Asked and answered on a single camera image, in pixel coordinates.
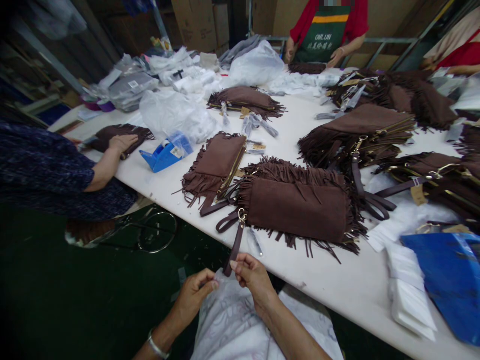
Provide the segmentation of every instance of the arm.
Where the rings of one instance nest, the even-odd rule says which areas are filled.
[[[480,73],[480,65],[462,65],[462,66],[453,66],[448,70],[448,74],[454,75],[474,75]]]
[[[110,140],[110,147],[100,161],[93,167],[95,173],[86,193],[102,190],[112,180],[119,168],[120,156],[139,140],[138,135],[115,136]]]
[[[366,36],[367,34],[363,34],[363,36],[357,37],[347,45],[339,47],[337,50],[335,50],[335,52],[331,55],[330,62],[326,65],[327,69],[334,68],[337,66],[340,60],[342,60],[342,58],[347,57],[348,55],[353,54],[360,49],[365,42]]]
[[[294,59],[295,53],[295,41],[290,36],[286,41],[285,60],[287,64],[290,64]]]
[[[255,310],[270,329],[288,360],[330,359],[302,323],[282,303],[274,290],[265,266],[249,254],[239,254],[230,266],[242,288],[247,287]]]
[[[219,288],[219,283],[214,278],[215,273],[206,268],[186,279],[170,313],[151,334],[154,344],[162,352],[168,354],[175,339],[195,319],[207,296]],[[158,359],[159,356],[148,341],[133,358],[133,360]]]

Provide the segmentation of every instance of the clear plastic bag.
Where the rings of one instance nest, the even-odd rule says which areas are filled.
[[[258,86],[275,80],[285,64],[266,40],[257,48],[235,59],[228,74],[228,87]]]
[[[154,74],[161,74],[169,70],[184,70],[192,67],[194,61],[190,57],[186,47],[182,47],[175,55],[169,58],[152,56],[150,58],[150,69]]]
[[[147,71],[142,64],[132,59],[132,57],[128,54],[123,54],[122,59],[117,62],[113,68],[121,71],[120,77],[122,78],[133,74],[145,73]]]
[[[131,99],[147,90],[158,87],[159,81],[144,72],[126,76],[110,87],[110,100],[118,102]]]
[[[480,111],[480,72],[470,76],[459,87],[461,96],[452,110]]]
[[[160,142],[172,141],[182,151],[182,157],[188,156],[192,150],[185,148],[180,141],[176,142],[179,132],[193,147],[222,131],[204,106],[175,91],[147,91],[140,102],[140,113],[155,137]]]

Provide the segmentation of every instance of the silver bracelet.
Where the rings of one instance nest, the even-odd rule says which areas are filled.
[[[170,354],[172,353],[172,351],[170,351],[169,353],[166,354],[162,350],[160,350],[157,345],[155,345],[154,340],[152,339],[152,333],[154,332],[154,330],[155,330],[155,328],[152,327],[151,330],[150,330],[150,333],[148,334],[148,343],[150,344],[150,346],[151,346],[151,348],[152,348],[152,350],[155,354],[157,354],[162,359],[167,360],[170,357]]]

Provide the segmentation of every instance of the white table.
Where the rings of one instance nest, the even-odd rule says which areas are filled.
[[[328,122],[314,120],[314,115],[329,112],[332,105],[320,106],[318,101],[308,100],[304,96],[275,99],[286,106],[288,111],[281,118],[272,118],[272,125],[280,132],[280,136],[274,139],[263,128],[256,130],[256,135],[266,140],[267,155],[302,165],[302,161],[297,160],[299,157],[297,142],[312,129]],[[76,108],[66,114],[52,126],[51,130],[54,131],[74,121],[78,110],[79,108]],[[222,121],[218,110],[212,109],[210,112],[214,119]],[[137,114],[138,111],[131,114],[119,111],[107,113],[90,120],[66,136],[85,140],[105,126],[124,124]],[[233,112],[229,114],[233,132],[240,132],[242,126],[240,114]],[[416,144],[405,147],[402,155],[434,151],[458,157],[453,147],[444,143],[444,138],[445,134],[425,134],[421,131],[421,134],[415,135]],[[152,153],[158,145],[157,140],[146,141],[140,149]],[[156,174],[151,171],[140,153],[135,151],[129,159],[121,162],[116,177],[164,209],[231,248],[237,231],[236,226],[224,234],[218,234],[215,230],[217,223],[232,211],[230,207],[201,218],[198,205],[188,208],[181,192],[172,195],[182,188],[182,176],[189,171],[200,148],[201,145],[196,145],[194,153],[189,157]],[[94,161],[98,161],[101,155],[96,151],[87,154]],[[258,161],[259,156],[246,154],[241,167]],[[364,184],[370,181],[372,177],[370,172],[371,169],[368,168],[362,170]],[[265,254],[260,260],[270,272],[413,359],[480,359],[480,348],[458,341],[432,302],[430,308],[438,327],[436,342],[414,335],[392,319],[385,251],[376,253],[365,240],[361,239],[359,256],[342,249],[336,250],[342,262],[340,265],[333,256],[320,248],[313,247],[314,258],[309,259],[302,243],[298,250],[294,250],[286,246],[284,239],[276,242],[275,235],[269,239],[266,231],[259,234]],[[240,251],[250,252],[246,236]]]

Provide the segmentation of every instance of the metal clasp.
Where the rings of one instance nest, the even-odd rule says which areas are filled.
[[[358,160],[358,157],[360,156],[360,147],[362,146],[362,143],[367,140],[369,137],[367,135],[362,135],[360,136],[360,138],[358,139],[358,142],[355,144],[355,147],[352,151],[352,153],[350,153],[351,156],[353,156],[353,159],[354,160]]]
[[[245,223],[247,221],[248,215],[245,213],[245,209],[241,208],[238,210],[238,218],[240,219],[241,223]]]
[[[437,173],[438,174],[441,174],[445,169],[449,168],[449,167],[457,167],[457,166],[460,166],[460,164],[448,164],[448,165],[445,165],[444,167],[441,167],[437,170]]]

